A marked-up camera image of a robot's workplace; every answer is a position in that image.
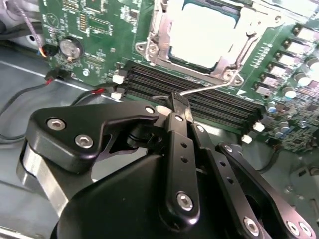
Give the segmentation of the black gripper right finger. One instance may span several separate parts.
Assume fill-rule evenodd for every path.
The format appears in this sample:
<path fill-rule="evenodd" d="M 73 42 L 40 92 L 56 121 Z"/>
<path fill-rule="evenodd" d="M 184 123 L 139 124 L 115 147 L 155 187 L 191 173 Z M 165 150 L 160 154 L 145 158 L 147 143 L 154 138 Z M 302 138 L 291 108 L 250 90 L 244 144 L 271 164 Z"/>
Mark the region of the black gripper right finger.
<path fill-rule="evenodd" d="M 179 100 L 190 123 L 195 152 L 216 182 L 224 202 L 220 216 L 232 239 L 314 239 L 307 221 L 247 162 L 240 147 L 214 145 L 207 131 L 195 124 L 190 103 Z"/>

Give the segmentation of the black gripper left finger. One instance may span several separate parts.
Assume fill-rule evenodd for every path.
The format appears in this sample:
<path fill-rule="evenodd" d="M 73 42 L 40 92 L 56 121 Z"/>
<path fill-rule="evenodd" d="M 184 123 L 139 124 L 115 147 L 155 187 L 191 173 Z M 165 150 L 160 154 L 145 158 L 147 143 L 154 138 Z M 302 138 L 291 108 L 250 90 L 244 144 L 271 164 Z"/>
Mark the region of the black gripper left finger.
<path fill-rule="evenodd" d="M 21 162 L 61 216 L 93 183 L 96 162 L 147 149 L 165 164 L 160 214 L 171 228 L 187 229 L 200 215 L 192 123 L 189 101 L 178 93 L 157 107 L 124 101 L 44 108 L 30 117 Z"/>

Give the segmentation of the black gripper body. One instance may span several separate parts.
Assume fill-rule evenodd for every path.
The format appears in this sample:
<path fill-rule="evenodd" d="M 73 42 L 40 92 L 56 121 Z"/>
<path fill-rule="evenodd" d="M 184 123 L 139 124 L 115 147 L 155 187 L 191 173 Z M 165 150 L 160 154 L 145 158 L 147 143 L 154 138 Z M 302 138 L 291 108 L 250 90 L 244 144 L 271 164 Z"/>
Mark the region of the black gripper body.
<path fill-rule="evenodd" d="M 53 239 L 237 239 L 238 218 L 219 172 L 229 169 L 198 124 L 167 119 L 103 123 L 110 146 L 141 126 L 162 138 L 151 153 L 80 190 L 67 203 Z"/>

